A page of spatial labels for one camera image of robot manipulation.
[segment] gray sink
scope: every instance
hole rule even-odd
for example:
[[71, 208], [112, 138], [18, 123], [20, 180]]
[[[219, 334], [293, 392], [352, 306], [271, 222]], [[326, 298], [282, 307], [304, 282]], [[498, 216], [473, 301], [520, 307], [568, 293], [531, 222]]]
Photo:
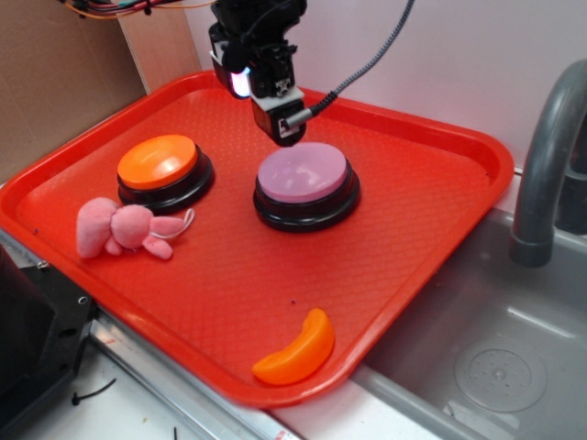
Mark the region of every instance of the gray sink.
[[416, 402], [446, 438], [587, 438], [586, 241], [557, 232], [551, 262], [526, 269], [508, 258], [511, 224], [491, 211], [353, 379]]

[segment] cable tie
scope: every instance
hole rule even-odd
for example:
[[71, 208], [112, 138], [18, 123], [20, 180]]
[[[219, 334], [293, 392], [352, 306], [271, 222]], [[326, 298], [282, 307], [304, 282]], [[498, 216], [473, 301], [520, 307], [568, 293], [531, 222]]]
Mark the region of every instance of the cable tie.
[[107, 384], [106, 384], [106, 385], [105, 385], [103, 388], [101, 388], [100, 390], [98, 390], [98, 391], [94, 391], [94, 392], [91, 392], [90, 394], [86, 394], [85, 396], [78, 396], [78, 395], [77, 395], [77, 393], [75, 392], [75, 393], [73, 394], [73, 398], [72, 398], [72, 404], [73, 404], [74, 406], [77, 406], [77, 405], [79, 405], [79, 404], [80, 404], [80, 402], [81, 402], [83, 399], [87, 399], [87, 398], [89, 398], [89, 397], [94, 397], [95, 395], [97, 395], [97, 394], [100, 394], [101, 392], [104, 392], [104, 391], [106, 391], [106, 390], [107, 390], [107, 389], [109, 389], [109, 388], [110, 388], [112, 385], [114, 385], [114, 382], [116, 382], [116, 379], [112, 379], [110, 382], [108, 382], [108, 383], [107, 383]]

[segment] colorful wires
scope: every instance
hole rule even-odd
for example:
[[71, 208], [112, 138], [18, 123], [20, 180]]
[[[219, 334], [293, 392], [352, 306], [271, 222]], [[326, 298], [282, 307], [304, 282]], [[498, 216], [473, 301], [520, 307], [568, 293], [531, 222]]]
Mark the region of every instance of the colorful wires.
[[127, 0], [119, 3], [111, 3], [105, 0], [60, 0], [68, 9], [82, 17], [99, 20], [112, 20], [137, 12], [151, 14], [154, 7], [188, 9], [212, 5], [215, 0], [199, 5], [172, 5], [181, 0]]

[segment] pink stuffed toy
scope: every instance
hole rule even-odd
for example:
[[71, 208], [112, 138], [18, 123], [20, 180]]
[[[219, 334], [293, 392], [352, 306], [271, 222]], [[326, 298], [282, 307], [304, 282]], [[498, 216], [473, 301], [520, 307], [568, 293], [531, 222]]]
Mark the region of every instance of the pink stuffed toy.
[[97, 257], [102, 249], [121, 255], [125, 249], [143, 246], [160, 259], [170, 259], [173, 249], [164, 238], [180, 235], [194, 220], [189, 209], [184, 219], [156, 217], [144, 206], [119, 207], [105, 197], [86, 203], [77, 215], [77, 251], [84, 259]]

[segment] red tray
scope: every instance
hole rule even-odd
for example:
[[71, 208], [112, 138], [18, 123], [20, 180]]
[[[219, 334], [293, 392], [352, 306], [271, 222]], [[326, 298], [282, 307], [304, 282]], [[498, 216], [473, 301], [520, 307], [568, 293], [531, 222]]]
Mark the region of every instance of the red tray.
[[[306, 92], [308, 104], [320, 93]], [[82, 260], [82, 204], [117, 200], [116, 165], [140, 141], [178, 133], [210, 157], [216, 182], [163, 261], [136, 254]], [[337, 146], [360, 176], [344, 222], [288, 234], [256, 215], [260, 163], [277, 147], [211, 72], [147, 96], [18, 174], [0, 191], [0, 226], [85, 288], [185, 368], [230, 399], [269, 408], [347, 378], [513, 175], [508, 151], [481, 133], [340, 99], [305, 140]], [[287, 346], [308, 311], [331, 317], [336, 344], [312, 376], [289, 386], [252, 365]]]

